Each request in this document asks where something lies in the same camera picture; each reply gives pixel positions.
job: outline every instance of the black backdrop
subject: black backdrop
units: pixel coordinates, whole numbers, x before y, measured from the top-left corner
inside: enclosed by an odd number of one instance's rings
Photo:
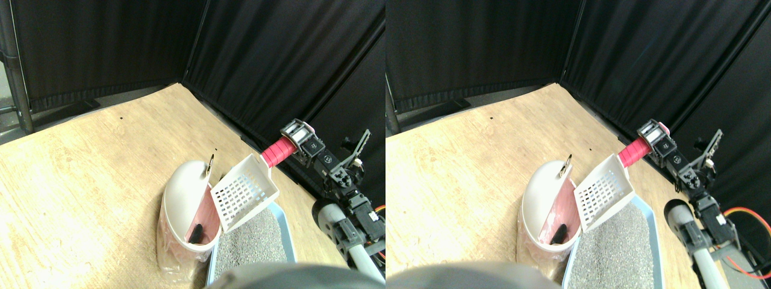
[[[736,61],[675,134],[678,143],[725,136],[715,153],[718,178],[713,195],[725,208],[748,207],[771,220],[771,20],[763,21]],[[693,149],[689,158],[698,156]],[[736,226],[764,258],[771,243],[766,230],[749,216],[731,215]]]
[[[316,125],[340,158],[345,136],[375,131],[362,153],[367,169],[362,192],[373,205],[384,204],[385,130],[382,116],[367,113],[372,111],[367,106],[384,107],[385,98],[382,89],[352,77],[382,34],[383,6],[383,1],[212,1],[182,84],[262,149],[294,118]],[[374,77],[365,82],[385,82],[385,76],[364,76]],[[315,173],[289,162],[281,167],[291,167],[295,180],[320,190]]]
[[[386,5],[396,110],[556,82],[578,1],[409,1]]]
[[[724,209],[749,207],[771,220],[770,1],[386,6],[387,75],[398,113],[559,82],[616,125],[625,142],[654,118],[695,158],[696,137],[720,128],[713,195]],[[755,248],[771,250],[756,221],[731,218]]]
[[[653,118],[694,159],[696,138],[722,129],[712,195],[724,210],[748,207],[771,220],[768,11],[768,1],[587,2],[560,84],[626,142]],[[765,229],[740,215],[731,216],[740,234],[767,258]]]
[[[374,110],[387,92],[385,53],[374,49],[383,0],[2,1],[12,8],[34,112],[182,82],[258,149],[294,118],[314,125],[340,157],[344,136],[369,128],[362,192],[385,203],[385,131]],[[280,168],[312,193],[320,189],[312,171],[291,161]]]
[[[181,81],[204,3],[11,1],[30,108]]]

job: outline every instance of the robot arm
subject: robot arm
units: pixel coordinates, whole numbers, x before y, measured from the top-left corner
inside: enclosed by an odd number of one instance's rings
[[[375,266],[372,255],[386,248],[386,222],[356,186],[364,177],[359,154],[371,135],[369,130],[358,143],[346,138],[343,148],[352,153],[343,161],[327,149],[311,126],[299,119],[281,129],[281,135],[282,140],[274,145],[276,153],[273,155],[283,160],[291,154],[303,166],[313,167],[324,180],[324,197],[312,210],[319,229],[335,243],[349,267],[385,283],[384,273]],[[282,142],[291,142],[293,147],[279,148],[277,145]]]
[[[696,143],[696,147],[703,153],[692,162],[680,153],[677,144],[669,136],[669,131],[663,124],[651,119],[638,129],[638,134],[640,138],[635,142],[645,142],[646,153],[653,163],[672,175],[675,180],[675,190],[683,192],[688,197],[696,219],[699,219],[705,228],[699,229],[687,203],[682,200],[672,200],[667,203],[664,209],[667,224],[694,260],[694,271],[699,276],[702,286],[726,287],[714,260],[722,258],[728,249],[739,249],[739,238],[733,223],[723,216],[719,204],[707,190],[715,179],[716,171],[712,155],[718,148],[722,131],[718,129],[709,143],[701,141]]]

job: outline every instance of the scoop handle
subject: scoop handle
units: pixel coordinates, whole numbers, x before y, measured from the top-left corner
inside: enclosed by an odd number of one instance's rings
[[[650,152],[651,147],[645,142],[645,139],[640,136],[618,153],[618,157],[621,158],[621,163],[624,164],[624,167],[629,167]]]
[[[262,152],[262,158],[268,163],[268,167],[274,167],[286,160],[292,153],[297,151],[297,147],[286,136],[282,136],[278,141]]]

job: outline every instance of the gray litter granules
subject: gray litter granules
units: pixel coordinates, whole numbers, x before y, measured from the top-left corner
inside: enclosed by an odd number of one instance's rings
[[[653,288],[648,221],[628,204],[581,235],[568,288]]]
[[[244,264],[286,262],[281,243],[281,228],[273,213],[266,209],[228,234],[222,234],[217,248],[214,279]]]

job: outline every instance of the wooden floor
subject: wooden floor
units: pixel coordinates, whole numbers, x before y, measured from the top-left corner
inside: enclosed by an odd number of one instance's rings
[[[161,279],[156,226],[172,172],[212,153],[214,185],[256,152],[180,84],[0,146],[0,287],[203,287]],[[345,267],[315,199],[272,176],[298,261]]]
[[[386,144],[387,276],[462,260],[516,261],[517,213],[532,173],[573,155],[573,180],[624,145],[559,85],[448,116]],[[629,168],[656,217],[665,285],[699,287],[664,205],[684,198],[645,162]]]

